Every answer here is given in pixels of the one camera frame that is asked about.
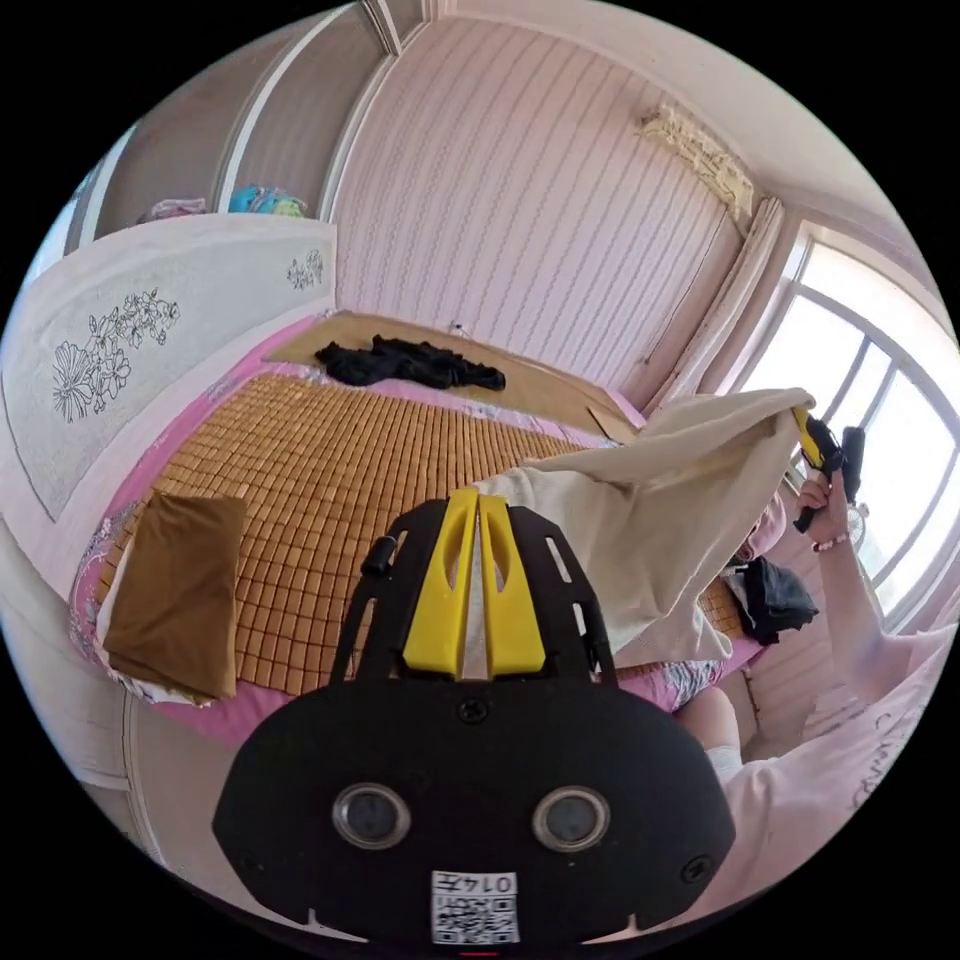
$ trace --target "black cloth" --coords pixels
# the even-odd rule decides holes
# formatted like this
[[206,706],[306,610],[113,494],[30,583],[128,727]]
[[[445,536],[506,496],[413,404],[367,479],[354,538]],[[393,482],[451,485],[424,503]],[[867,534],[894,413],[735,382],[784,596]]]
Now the black cloth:
[[369,350],[350,350],[330,343],[315,356],[334,380],[351,387],[367,387],[381,380],[413,380],[437,390],[502,390],[507,385],[507,378],[495,367],[471,363],[459,353],[435,347],[426,340],[385,340],[377,334]]
[[744,633],[765,647],[778,643],[781,631],[799,630],[820,613],[803,581],[765,557],[728,572],[724,579],[736,598]]

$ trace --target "bed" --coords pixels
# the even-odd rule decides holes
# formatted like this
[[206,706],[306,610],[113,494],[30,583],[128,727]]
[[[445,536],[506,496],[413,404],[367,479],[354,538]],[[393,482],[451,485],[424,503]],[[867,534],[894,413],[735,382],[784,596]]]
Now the bed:
[[[351,346],[373,332],[455,346],[504,369],[514,389],[437,391],[396,380],[348,388],[313,358],[330,340]],[[359,561],[394,516],[527,459],[614,446],[611,434],[625,439],[641,427],[617,394],[493,347],[387,318],[305,317],[204,391],[140,458],[84,553],[71,637],[109,671],[101,607],[152,491],[242,497],[237,695],[202,708],[154,704],[203,736],[239,744],[291,697],[326,683]],[[720,581],[702,602],[715,625],[739,632]],[[759,651],[736,637],[730,661],[628,668],[621,685],[674,710]]]

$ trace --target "brown pillow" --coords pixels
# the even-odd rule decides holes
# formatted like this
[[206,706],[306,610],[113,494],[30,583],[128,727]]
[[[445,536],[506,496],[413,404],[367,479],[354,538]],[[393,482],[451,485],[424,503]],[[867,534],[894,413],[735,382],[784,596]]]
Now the brown pillow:
[[201,699],[236,694],[237,566],[246,504],[154,494],[104,650],[119,673]]

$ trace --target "camera lens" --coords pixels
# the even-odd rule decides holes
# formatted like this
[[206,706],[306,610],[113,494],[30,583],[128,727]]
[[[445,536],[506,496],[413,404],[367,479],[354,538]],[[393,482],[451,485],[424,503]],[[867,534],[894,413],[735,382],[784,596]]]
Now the camera lens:
[[533,832],[548,850],[576,853],[600,841],[610,822],[610,809],[586,787],[561,787],[540,801],[533,814]]
[[344,790],[333,805],[333,825],[348,843],[364,850],[396,846],[410,829],[407,805],[389,787],[360,783]]

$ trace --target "bracelet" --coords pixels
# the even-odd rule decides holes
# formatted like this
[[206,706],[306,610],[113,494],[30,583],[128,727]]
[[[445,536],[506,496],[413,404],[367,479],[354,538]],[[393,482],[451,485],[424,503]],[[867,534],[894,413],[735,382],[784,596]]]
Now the bracelet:
[[839,537],[834,537],[832,540],[824,540],[823,543],[815,543],[813,545],[814,553],[823,553],[824,550],[832,550],[838,543],[846,543],[850,537],[846,533],[841,533]]

